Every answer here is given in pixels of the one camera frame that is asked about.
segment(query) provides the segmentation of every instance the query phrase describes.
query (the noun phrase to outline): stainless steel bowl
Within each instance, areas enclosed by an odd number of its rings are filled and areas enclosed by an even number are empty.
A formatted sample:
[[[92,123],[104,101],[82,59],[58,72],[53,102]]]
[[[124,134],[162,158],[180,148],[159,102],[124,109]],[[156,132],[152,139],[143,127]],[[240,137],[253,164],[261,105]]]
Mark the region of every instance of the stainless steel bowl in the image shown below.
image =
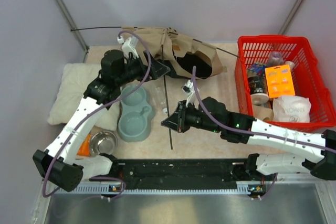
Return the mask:
[[[101,153],[112,154],[118,146],[118,138],[112,131],[100,131],[94,135],[89,143],[91,156]]]

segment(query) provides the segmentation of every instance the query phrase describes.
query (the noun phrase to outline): clear plastic bottle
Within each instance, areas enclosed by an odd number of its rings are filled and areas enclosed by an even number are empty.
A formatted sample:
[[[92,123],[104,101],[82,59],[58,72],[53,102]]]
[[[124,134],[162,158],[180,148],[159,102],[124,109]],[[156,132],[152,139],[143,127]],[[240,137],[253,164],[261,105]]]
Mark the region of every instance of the clear plastic bottle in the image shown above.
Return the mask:
[[[159,80],[151,81],[151,93],[156,103],[156,107],[161,109],[164,114],[168,114],[166,95],[164,92],[164,83],[162,78]]]
[[[285,63],[281,52],[271,52],[267,61],[267,67],[275,67]]]

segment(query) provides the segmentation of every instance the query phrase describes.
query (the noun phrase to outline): label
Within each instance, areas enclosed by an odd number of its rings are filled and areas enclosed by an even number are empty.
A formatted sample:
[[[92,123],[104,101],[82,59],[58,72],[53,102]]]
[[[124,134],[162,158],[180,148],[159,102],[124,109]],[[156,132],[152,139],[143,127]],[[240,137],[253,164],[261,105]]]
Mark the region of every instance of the label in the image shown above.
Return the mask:
[[[270,98],[277,98],[281,95],[295,95],[289,65],[266,68],[265,75]]]
[[[258,94],[263,93],[267,94],[265,89],[265,80],[261,76],[252,76],[247,78],[248,80],[248,86],[250,88],[250,94]]]

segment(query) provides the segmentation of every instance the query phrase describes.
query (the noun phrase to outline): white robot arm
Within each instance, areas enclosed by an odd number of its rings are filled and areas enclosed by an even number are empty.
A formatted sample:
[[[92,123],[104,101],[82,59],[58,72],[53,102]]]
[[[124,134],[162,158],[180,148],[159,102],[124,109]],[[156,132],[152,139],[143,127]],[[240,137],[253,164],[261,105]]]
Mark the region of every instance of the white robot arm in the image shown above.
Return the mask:
[[[161,122],[162,126],[179,133],[195,127],[218,132],[220,137],[228,142],[269,146],[288,152],[275,155],[251,154],[247,159],[246,170],[258,171],[264,175],[311,173],[318,178],[336,180],[336,132],[331,130],[326,130],[323,134],[297,132],[271,125],[249,115],[229,112],[223,103],[211,97],[202,100],[210,114],[221,124],[254,134],[230,131],[214,123],[201,106],[198,109],[195,107],[196,96],[191,81],[188,81],[182,90],[188,99],[178,103],[175,112]],[[271,135],[281,136],[284,140]]]
[[[107,157],[100,155],[76,159],[76,155],[97,120],[109,110],[109,106],[101,107],[107,106],[120,95],[122,85],[134,80],[140,81],[146,76],[148,67],[137,54],[136,43],[135,38],[129,38],[122,46],[123,51],[109,50],[104,54],[98,77],[88,85],[70,121],[44,151],[37,150],[33,155],[40,175],[65,191],[72,191],[82,180],[107,174],[111,169],[112,161]],[[152,56],[148,57],[151,57],[150,74],[145,81],[155,80],[170,71],[170,68],[154,60]]]

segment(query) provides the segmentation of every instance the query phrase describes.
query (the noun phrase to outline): brown paper bag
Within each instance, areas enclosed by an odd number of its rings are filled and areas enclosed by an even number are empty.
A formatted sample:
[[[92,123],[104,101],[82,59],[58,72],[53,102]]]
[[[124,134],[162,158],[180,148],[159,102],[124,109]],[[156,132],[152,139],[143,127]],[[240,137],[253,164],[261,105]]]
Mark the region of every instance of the brown paper bag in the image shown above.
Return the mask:
[[[194,65],[197,67],[198,79],[206,79],[223,71],[216,47],[177,33],[175,29],[162,27],[138,29],[123,27],[123,29],[131,30],[139,35],[147,43],[151,55],[162,56],[163,60],[168,60],[180,77],[190,78]],[[137,44],[137,51],[144,51],[141,43]],[[144,54],[140,55],[142,61],[146,62]]]
[[[166,29],[161,27],[138,27],[135,29],[134,27],[123,27],[123,30],[129,30],[139,35],[148,46],[149,52],[153,57],[161,55],[161,46],[164,43],[164,38],[166,36]],[[131,37],[132,35],[124,33],[122,35],[124,39]],[[147,65],[147,57],[143,53],[145,48],[141,43],[137,43],[136,50],[141,57],[141,60],[144,64]]]

